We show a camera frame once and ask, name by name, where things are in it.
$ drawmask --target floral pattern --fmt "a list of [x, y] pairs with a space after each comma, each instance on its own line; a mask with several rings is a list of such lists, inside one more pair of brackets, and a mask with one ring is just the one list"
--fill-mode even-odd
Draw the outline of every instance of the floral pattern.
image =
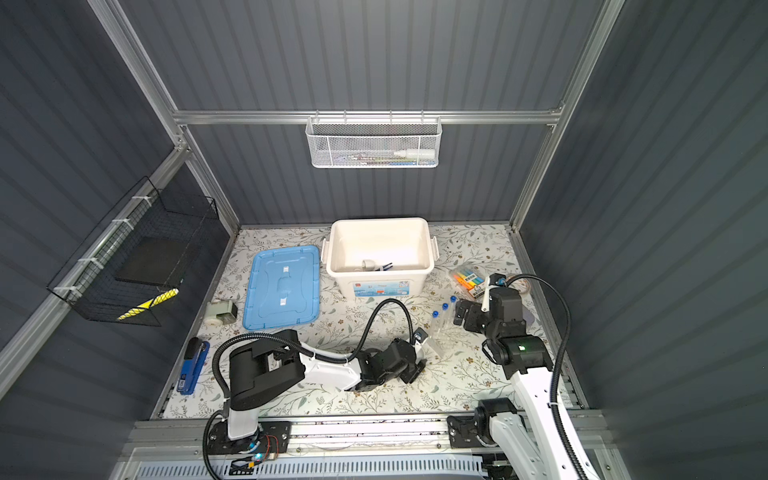
[[[480, 399], [498, 398], [511, 393], [511, 386], [500, 366], [491, 364], [481, 351], [483, 337], [466, 332], [452, 323], [452, 310], [442, 310], [451, 295], [467, 297], [450, 277], [449, 270], [463, 263], [479, 265], [490, 271], [519, 273], [520, 269], [503, 225], [445, 225], [430, 226], [437, 237], [440, 259], [427, 276], [418, 296], [401, 296], [410, 308], [414, 328], [422, 327], [435, 339], [443, 355], [428, 350], [427, 366], [410, 385], [393, 379], [370, 392], [343, 392], [333, 387], [300, 383], [261, 408], [260, 416], [284, 415], [345, 415], [397, 412], [456, 412], [471, 410]], [[243, 311], [251, 264], [262, 250], [322, 246], [329, 236], [325, 228], [280, 228], [241, 230], [221, 277], [215, 297], [232, 299]], [[296, 328], [302, 341], [321, 349], [350, 352], [357, 344], [373, 308], [380, 298], [346, 299], [327, 272], [320, 266], [320, 314], [317, 319]], [[545, 342], [538, 314], [529, 294], [523, 304], [536, 319], [528, 325], [530, 334]], [[433, 311], [439, 311], [437, 318]], [[211, 352], [226, 339], [245, 333], [242, 319], [232, 325], [209, 327], [198, 331], [208, 340]], [[381, 310], [366, 341], [367, 347], [384, 348], [395, 337], [407, 337], [407, 325], [396, 305]], [[200, 375], [194, 394], [182, 396], [172, 392], [163, 417], [166, 419], [195, 419], [209, 416], [223, 404], [221, 391], [210, 370], [210, 358]], [[222, 356], [221, 369], [229, 372], [228, 356]], [[561, 384], [561, 397], [566, 406], [571, 400]]]

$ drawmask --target blue stapler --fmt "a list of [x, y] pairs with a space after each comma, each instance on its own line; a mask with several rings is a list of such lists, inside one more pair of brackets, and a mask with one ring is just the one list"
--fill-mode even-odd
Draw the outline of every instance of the blue stapler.
[[199, 338], [192, 337], [184, 351], [184, 363], [181, 364], [181, 374], [176, 390], [181, 395], [192, 395], [194, 386], [197, 384], [197, 378], [203, 370], [205, 357], [208, 356], [210, 344]]

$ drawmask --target white mesh basket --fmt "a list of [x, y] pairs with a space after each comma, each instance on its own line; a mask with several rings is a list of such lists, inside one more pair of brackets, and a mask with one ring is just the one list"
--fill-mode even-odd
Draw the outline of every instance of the white mesh basket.
[[442, 125], [306, 122], [312, 165], [320, 168], [437, 167]]

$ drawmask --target black wire basket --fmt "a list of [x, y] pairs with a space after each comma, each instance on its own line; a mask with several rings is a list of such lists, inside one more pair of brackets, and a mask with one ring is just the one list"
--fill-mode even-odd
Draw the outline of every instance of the black wire basket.
[[184, 288], [218, 210], [212, 198], [154, 188], [132, 200], [139, 200], [136, 207], [108, 224], [109, 234], [87, 258], [78, 248], [48, 291], [87, 320], [159, 326], [155, 307], [172, 306]]

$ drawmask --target blue plastic lid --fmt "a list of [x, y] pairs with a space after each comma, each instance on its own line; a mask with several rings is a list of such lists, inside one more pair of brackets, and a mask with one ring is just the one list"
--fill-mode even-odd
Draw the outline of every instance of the blue plastic lid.
[[243, 326], [248, 330], [312, 322], [320, 312], [317, 247], [264, 250], [253, 259]]

